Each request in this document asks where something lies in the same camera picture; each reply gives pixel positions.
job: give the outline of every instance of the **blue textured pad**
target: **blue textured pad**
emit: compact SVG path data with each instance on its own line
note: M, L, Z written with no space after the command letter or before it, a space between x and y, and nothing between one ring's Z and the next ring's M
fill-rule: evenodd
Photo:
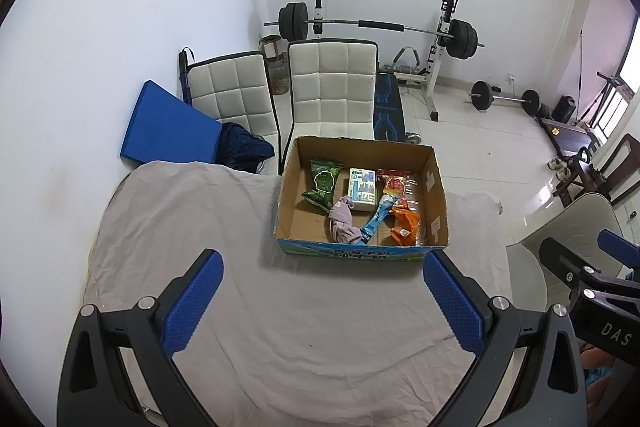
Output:
M151 80L142 86L120 156L138 163L216 160L222 124Z
M162 349L168 357L189 344L193 331L222 282L222 256L211 252L209 258L177 299L162 327Z
M605 229L598 234L598 248L607 252L627 268L640 266L640 250L638 247L610 230Z
M433 252L424 256L422 274L460 347L479 357L484 351L484 320L480 314Z

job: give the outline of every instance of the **green snack bag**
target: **green snack bag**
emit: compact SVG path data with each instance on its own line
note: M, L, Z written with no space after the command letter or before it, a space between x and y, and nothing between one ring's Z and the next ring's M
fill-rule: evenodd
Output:
M309 203L319 206L328 214L331 207L334 206L335 182L342 165L317 158L310 160L310 163L311 177L315 188L303 192L302 197Z

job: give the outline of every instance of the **silver bolt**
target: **silver bolt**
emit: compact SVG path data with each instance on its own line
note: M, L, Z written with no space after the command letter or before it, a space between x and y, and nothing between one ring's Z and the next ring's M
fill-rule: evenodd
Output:
M499 310L505 310L509 307L509 299L507 297L494 297L492 303Z
M80 314L82 315L82 317L90 317L91 315L93 315L93 313L94 313L93 304L87 304L85 306L82 306L82 308L80 308Z
M156 300L153 297L143 297L138 301L138 308L141 310L148 310L156 304Z
M566 315L566 308L562 304L554 304L554 313L558 317L564 317Z

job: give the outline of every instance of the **barbell on floor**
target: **barbell on floor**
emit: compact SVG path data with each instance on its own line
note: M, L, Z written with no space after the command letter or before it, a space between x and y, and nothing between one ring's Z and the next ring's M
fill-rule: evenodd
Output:
M482 80L478 80L469 93L471 103L478 111L486 111L494 103L494 100L508 100L509 102L520 102L522 108L529 116L537 115L542 102L540 95L533 89L527 89L522 98L511 98L508 96L495 96L492 87Z
M308 33L310 24L352 24L360 28L376 28L380 30L391 30L396 32L418 32L429 35L436 35L448 39L446 43L447 53L454 58L466 59L473 57L478 47L484 48L484 44L478 42L478 33L471 24L465 21L453 19L449 25L449 32L432 32L421 28L411 28L401 24L391 22L367 21L367 20L338 20L338 19L309 19L306 3L290 2L285 7L280 8L278 22L266 22L265 26L277 26L280 36L287 41L304 41Z

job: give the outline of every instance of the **blue gripper pad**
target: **blue gripper pad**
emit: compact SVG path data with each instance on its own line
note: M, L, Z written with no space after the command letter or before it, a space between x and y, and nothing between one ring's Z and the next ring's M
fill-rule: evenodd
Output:
M598 248L627 268L640 266L640 249L610 230L605 229L598 234Z
M168 357L182 351L196 330L209 302L222 282L222 256L212 251L184 292L167 313L162 327L162 349Z
M479 357L484 351L481 315L433 252L424 256L422 274L460 347Z

